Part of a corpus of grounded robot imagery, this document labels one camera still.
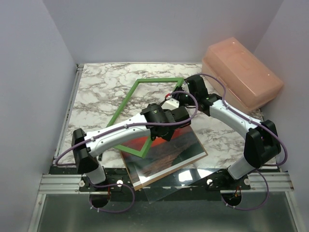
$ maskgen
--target storage box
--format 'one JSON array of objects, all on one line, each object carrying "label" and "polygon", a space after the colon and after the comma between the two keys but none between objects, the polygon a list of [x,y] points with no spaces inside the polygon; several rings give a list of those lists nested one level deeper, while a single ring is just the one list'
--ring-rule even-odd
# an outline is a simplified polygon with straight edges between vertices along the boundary
[{"label": "storage box", "polygon": [[[226,101],[246,114],[274,99],[283,86],[271,70],[233,37],[208,48],[202,72],[209,70],[226,86]],[[222,95],[222,87],[207,79]]]}]

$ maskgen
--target purple cable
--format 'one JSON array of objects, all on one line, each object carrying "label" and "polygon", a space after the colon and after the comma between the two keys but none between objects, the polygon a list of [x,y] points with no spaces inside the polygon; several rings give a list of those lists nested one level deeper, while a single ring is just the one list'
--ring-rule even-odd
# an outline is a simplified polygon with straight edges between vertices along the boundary
[{"label": "purple cable", "polygon": [[[182,94],[186,94],[188,95],[190,98],[193,99],[194,101],[194,104],[196,106],[195,108],[195,111],[193,112],[193,114],[186,120],[184,121],[181,121],[181,122],[171,122],[171,123],[156,123],[156,122],[139,122],[139,123],[131,123],[131,124],[127,124],[127,127],[133,127],[133,126],[162,126],[162,127],[167,127],[167,126],[177,126],[177,125],[181,125],[181,124],[184,124],[184,123],[187,123],[189,121],[191,121],[195,115],[197,115],[197,109],[198,109],[198,103],[197,103],[197,100],[195,99],[195,97],[190,94],[190,93],[187,93],[185,91],[175,91],[175,92],[172,92],[171,94],[176,94],[176,93],[182,93]],[[96,136],[93,136],[94,139],[98,139],[104,135],[107,135],[109,133],[112,133],[112,132],[115,132],[115,131],[118,131],[118,130],[121,130],[123,128],[126,128],[125,126],[120,126],[120,127],[116,127],[114,129],[110,129],[104,133],[101,133],[101,134],[98,134]],[[67,149],[66,151],[64,151],[60,156],[57,157],[57,159],[55,160],[55,164],[56,166],[58,167],[64,167],[64,166],[73,166],[73,165],[76,165],[75,163],[65,163],[65,164],[62,164],[62,163],[59,163],[59,161],[62,159],[62,157],[64,157],[66,154],[68,154],[70,151],[74,150],[75,148],[83,145],[83,144],[86,144],[88,142],[90,142],[91,139],[87,139],[87,140],[84,140],[78,144],[75,144],[74,146],[70,147],[69,149]]]},{"label": "purple cable", "polygon": [[128,185],[126,185],[126,184],[94,185],[94,184],[91,183],[90,179],[89,179],[89,183],[90,183],[93,187],[96,187],[96,188],[106,188],[106,187],[111,187],[111,186],[122,185],[122,186],[125,186],[126,188],[128,188],[128,189],[131,191],[131,193],[132,193],[132,202],[131,202],[131,204],[130,204],[127,208],[125,208],[125,209],[123,209],[123,210],[117,210],[117,211],[111,211],[111,210],[108,210],[108,209],[95,208],[95,207],[92,205],[91,198],[89,197],[89,203],[90,203],[91,207],[94,208],[94,209],[96,209],[96,210],[98,210],[98,211],[102,211],[102,212],[105,212],[105,213],[112,213],[112,214],[120,214],[120,213],[123,213],[123,212],[129,210],[129,209],[133,206],[133,204],[134,204],[134,202],[135,202],[135,194],[134,194],[134,191],[132,190],[132,188],[131,188],[130,186],[128,186]]},{"label": "purple cable", "polygon": [[[226,95],[226,88],[225,86],[223,85],[223,83],[221,81],[219,81],[217,78],[209,75],[209,74],[205,74],[205,73],[199,73],[198,75],[202,75],[202,76],[207,76],[207,77],[210,77],[212,79],[214,79],[215,81],[217,81],[223,88],[223,95],[222,95],[222,102],[224,104],[224,106],[229,109],[231,112],[233,112],[234,114],[236,114],[237,116],[241,117],[242,119],[250,122],[250,120],[245,117],[244,115],[238,113],[237,111],[235,111],[234,109],[230,108],[229,105],[225,102],[225,95]],[[256,125],[256,126],[259,126],[261,127],[263,130],[267,131],[271,136],[273,136],[282,146],[283,150],[284,150],[284,159],[282,162],[280,163],[277,163],[277,164],[264,164],[264,166],[268,166],[268,167],[275,167],[275,166],[281,166],[283,165],[287,159],[288,159],[288,151],[286,149],[286,146],[284,145],[283,141],[281,139],[278,138],[278,136],[276,136],[271,130],[269,130],[268,128],[266,128],[265,126],[263,126],[262,124],[260,123],[257,123],[257,122],[254,122],[254,121],[251,121],[252,124]]]},{"label": "purple cable", "polygon": [[263,206],[266,204],[266,202],[267,202],[267,200],[268,200],[268,198],[269,198],[269,186],[268,186],[268,183],[267,183],[267,181],[266,181],[266,178],[265,178],[258,170],[256,170],[256,172],[259,173],[259,174],[261,175],[261,177],[264,179],[265,184],[266,184],[266,189],[267,189],[267,191],[266,191],[266,197],[265,197],[265,199],[263,200],[263,202],[262,202],[260,205],[258,205],[258,206],[255,206],[255,207],[247,208],[247,209],[246,209],[246,208],[238,208],[238,207],[231,206],[231,205],[229,205],[228,203],[226,203],[226,201],[224,200],[223,197],[221,197],[222,201],[224,202],[224,204],[225,204],[227,207],[230,207],[230,208],[232,208],[232,209],[237,209],[237,210],[240,210],[240,211],[251,211],[251,210],[259,209],[259,208],[263,207]]}]

